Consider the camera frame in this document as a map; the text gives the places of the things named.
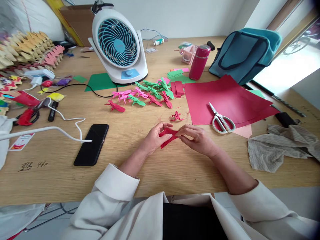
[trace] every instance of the scissor blade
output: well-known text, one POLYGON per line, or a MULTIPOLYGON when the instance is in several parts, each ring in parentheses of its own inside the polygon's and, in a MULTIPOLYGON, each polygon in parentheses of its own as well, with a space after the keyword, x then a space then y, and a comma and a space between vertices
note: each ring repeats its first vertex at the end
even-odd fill
POLYGON ((210 105, 210 107, 211 107, 211 109, 212 109, 212 111, 214 112, 214 114, 216 114, 216 109, 212 106, 212 104, 211 103, 209 103, 209 105, 210 105))

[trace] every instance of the smartphone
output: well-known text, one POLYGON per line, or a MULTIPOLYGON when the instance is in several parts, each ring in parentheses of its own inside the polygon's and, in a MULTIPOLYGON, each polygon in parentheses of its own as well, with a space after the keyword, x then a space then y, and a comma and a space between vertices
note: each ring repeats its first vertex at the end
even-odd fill
POLYGON ((108 129, 108 124, 93 124, 90 127, 85 140, 92 140, 92 142, 82 143, 78 155, 74 160, 74 166, 96 165, 108 129))

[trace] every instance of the person's right hand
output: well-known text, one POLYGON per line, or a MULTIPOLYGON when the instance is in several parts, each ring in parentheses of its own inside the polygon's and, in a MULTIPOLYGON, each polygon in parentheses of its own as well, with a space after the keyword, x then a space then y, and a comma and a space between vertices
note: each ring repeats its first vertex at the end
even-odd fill
POLYGON ((176 136, 191 149, 206 155, 209 158, 214 157, 220 151, 220 148, 211 140, 206 131, 202 128, 186 124, 179 129, 176 136), (184 135, 192 137, 193 139, 190 140, 184 135))

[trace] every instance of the white jacket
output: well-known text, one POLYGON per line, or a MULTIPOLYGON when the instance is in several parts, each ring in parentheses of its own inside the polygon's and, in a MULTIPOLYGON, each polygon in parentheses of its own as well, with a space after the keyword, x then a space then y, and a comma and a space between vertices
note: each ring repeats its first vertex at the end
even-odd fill
MULTIPOLYGON (((120 218, 139 181, 109 164, 71 217, 62 239, 162 240, 162 208, 169 203, 164 192, 138 203, 120 218)), ((174 203, 201 206, 211 202, 229 240, 312 239, 318 223, 289 211, 261 182, 248 193, 229 196, 245 222, 233 217, 211 194, 174 203)))

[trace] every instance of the jacket sleeve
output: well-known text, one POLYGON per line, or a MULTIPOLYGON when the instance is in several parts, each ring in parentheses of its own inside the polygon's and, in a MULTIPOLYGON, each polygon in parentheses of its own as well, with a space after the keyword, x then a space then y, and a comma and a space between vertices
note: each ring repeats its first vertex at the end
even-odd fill
POLYGON ((229 194, 245 222, 268 239, 312 239, 314 225, 302 221, 260 181, 253 190, 229 194))
POLYGON ((62 239, 100 239, 120 219, 120 213, 132 200, 139 181, 109 164, 70 218, 71 225, 62 239))

